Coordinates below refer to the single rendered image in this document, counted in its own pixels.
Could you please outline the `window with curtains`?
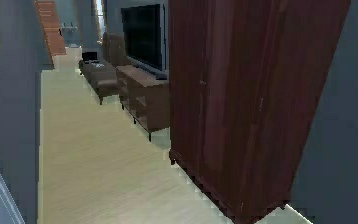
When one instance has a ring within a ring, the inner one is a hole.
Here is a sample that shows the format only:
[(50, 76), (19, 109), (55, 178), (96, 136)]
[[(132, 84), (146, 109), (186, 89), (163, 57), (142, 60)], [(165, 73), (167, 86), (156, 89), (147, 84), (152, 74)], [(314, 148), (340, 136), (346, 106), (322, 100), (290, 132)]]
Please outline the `window with curtains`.
[(97, 21), (98, 34), (100, 37), (102, 37), (105, 32), (104, 0), (93, 0), (93, 4)]

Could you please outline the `brown wooden television stand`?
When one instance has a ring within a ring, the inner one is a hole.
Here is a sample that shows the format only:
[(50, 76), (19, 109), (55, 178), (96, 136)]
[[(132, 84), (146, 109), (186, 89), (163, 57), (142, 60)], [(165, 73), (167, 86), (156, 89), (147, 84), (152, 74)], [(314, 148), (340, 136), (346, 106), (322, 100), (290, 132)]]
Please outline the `brown wooden television stand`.
[(151, 139), (153, 132), (170, 126), (169, 87), (167, 80), (131, 65), (116, 67), (119, 99), (134, 123), (139, 123)]

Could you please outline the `black flat television set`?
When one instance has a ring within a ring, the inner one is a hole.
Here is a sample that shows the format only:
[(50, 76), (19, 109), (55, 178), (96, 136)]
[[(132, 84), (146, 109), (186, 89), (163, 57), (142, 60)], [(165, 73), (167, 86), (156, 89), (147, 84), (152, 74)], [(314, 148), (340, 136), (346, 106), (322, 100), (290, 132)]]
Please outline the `black flat television set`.
[(121, 9), (127, 58), (157, 80), (167, 80), (166, 20), (162, 3)]

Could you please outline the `dark red wooden wardrobe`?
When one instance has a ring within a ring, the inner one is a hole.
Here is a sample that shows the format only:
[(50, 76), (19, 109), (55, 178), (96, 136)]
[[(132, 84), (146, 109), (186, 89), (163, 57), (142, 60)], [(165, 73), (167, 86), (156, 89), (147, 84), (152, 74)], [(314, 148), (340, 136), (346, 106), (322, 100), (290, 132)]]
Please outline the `dark red wooden wardrobe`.
[(169, 158), (234, 224), (291, 189), (352, 0), (169, 0)]

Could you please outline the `orange wooden room door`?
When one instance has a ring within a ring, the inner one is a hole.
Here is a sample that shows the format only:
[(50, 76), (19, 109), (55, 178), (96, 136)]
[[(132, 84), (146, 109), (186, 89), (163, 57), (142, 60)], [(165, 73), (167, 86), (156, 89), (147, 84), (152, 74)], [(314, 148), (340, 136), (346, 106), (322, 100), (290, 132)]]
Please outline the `orange wooden room door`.
[(56, 4), (53, 0), (35, 0), (45, 41), (51, 56), (65, 55), (65, 43), (61, 34)]

